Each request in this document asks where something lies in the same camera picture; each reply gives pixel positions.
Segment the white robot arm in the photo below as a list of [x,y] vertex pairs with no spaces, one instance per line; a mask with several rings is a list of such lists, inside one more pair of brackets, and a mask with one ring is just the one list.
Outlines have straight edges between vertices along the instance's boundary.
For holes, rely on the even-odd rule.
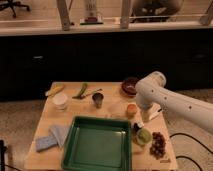
[[135,85],[138,107],[148,110],[159,104],[213,134],[213,104],[170,91],[165,84],[166,77],[159,71],[139,80]]

